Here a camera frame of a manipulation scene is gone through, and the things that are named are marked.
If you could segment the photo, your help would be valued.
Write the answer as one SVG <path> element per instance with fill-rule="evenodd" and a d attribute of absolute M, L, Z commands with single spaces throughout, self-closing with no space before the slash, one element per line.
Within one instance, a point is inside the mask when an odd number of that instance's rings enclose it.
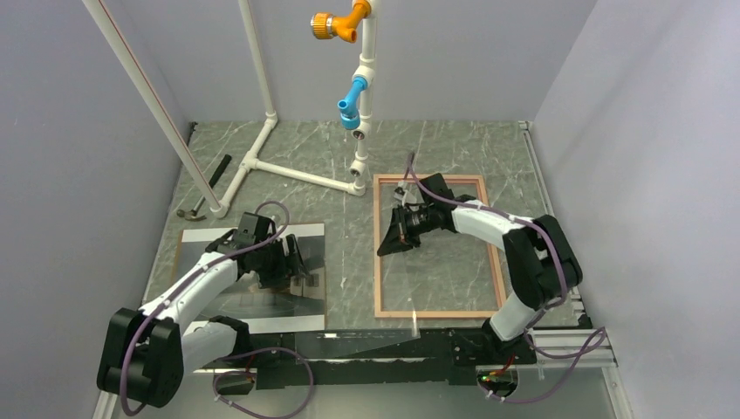
<path fill-rule="evenodd" d="M 318 287 L 293 286 L 283 291 L 263 290 L 249 274 L 211 300 L 189 325 L 191 332 L 218 315 L 246 322 L 253 334 L 317 332 L 326 329 L 325 226 L 293 224 L 293 234 L 305 267 L 319 275 Z"/>

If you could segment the clear glass pane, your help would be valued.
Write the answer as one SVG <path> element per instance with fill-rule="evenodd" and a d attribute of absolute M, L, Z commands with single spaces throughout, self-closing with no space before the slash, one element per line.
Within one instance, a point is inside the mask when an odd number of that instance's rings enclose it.
<path fill-rule="evenodd" d="M 418 338 L 412 320 L 394 323 L 375 316 L 372 274 L 302 284 L 290 297 L 295 315 L 321 318 L 321 328 L 295 333 L 296 349 L 309 358 L 346 358 Z"/>

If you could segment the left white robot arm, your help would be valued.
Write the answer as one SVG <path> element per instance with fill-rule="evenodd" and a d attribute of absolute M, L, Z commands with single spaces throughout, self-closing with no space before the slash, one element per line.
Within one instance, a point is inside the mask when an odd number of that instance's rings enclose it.
<path fill-rule="evenodd" d="M 159 297 L 121 308 L 109 320 L 96 384 L 130 401 L 162 408 L 187 373 L 213 361 L 231 367 L 259 354 L 247 322 L 216 315 L 194 331 L 188 327 L 219 294 L 253 274 L 263 290 L 312 284 L 298 239 L 267 216 L 245 212 L 237 227 L 210 242 L 195 264 Z"/>

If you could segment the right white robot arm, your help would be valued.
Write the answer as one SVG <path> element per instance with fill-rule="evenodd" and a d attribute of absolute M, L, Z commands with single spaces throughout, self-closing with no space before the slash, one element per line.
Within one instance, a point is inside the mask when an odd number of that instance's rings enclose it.
<path fill-rule="evenodd" d="M 517 216 L 494 209 L 473 196 L 457 196 L 441 174 L 414 180 L 420 203 L 393 207 L 376 255 L 420 247 L 433 230 L 475 237 L 505 254 L 512 293 L 483 324 L 481 350 L 492 362 L 511 355 L 517 340 L 544 311 L 561 304 L 583 280 L 579 261 L 559 221 L 551 215 Z"/>

